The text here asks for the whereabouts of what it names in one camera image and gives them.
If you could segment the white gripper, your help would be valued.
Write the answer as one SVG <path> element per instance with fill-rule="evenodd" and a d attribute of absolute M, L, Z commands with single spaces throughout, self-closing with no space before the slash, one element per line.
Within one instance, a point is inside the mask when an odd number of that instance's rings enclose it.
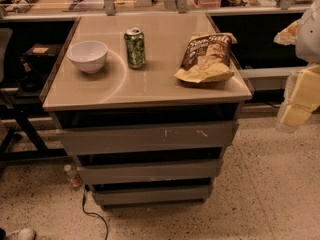
<path fill-rule="evenodd" d="M 298 73 L 291 72 L 283 97 L 275 128 L 282 133 L 293 133 L 320 106 L 320 65 L 311 65 Z"/>

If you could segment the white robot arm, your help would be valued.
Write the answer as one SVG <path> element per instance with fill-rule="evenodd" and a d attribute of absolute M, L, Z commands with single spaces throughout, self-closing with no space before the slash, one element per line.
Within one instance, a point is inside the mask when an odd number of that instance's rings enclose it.
<path fill-rule="evenodd" d="M 278 32 L 274 42 L 294 45 L 296 56 L 308 63 L 287 78 L 284 101 L 276 129 L 292 133 L 320 107 L 320 0 L 315 0 L 299 20 Z"/>

